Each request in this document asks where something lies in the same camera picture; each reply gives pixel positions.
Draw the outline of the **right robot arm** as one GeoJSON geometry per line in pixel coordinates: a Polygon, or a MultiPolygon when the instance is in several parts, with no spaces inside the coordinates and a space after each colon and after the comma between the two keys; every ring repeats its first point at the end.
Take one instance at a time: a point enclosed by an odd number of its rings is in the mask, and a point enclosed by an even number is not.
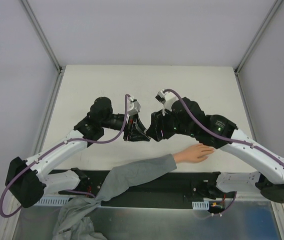
{"type": "Polygon", "coordinates": [[[207,184],[212,197],[223,193],[260,193],[266,199],[284,204],[284,158],[268,151],[248,137],[235,123],[215,114],[206,115],[198,103],[184,97],[157,95],[163,109],[151,114],[146,134],[159,142],[175,134],[195,138],[199,143],[227,152],[244,161],[255,172],[220,172],[207,184]]]}

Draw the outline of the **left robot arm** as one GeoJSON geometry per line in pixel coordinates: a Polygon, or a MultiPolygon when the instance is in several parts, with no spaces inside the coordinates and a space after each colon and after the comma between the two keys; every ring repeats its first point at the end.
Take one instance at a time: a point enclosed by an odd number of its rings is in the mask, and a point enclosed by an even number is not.
{"type": "Polygon", "coordinates": [[[149,141],[139,121],[140,108],[138,101],[127,94],[125,112],[114,114],[109,98],[97,98],[87,115],[54,147],[11,161],[4,192],[11,192],[24,208],[33,206],[44,195],[61,191],[90,195],[90,180],[77,167],[60,173],[51,173],[52,170],[92,144],[111,143],[120,135],[126,141],[136,141],[134,134],[149,141]]]}

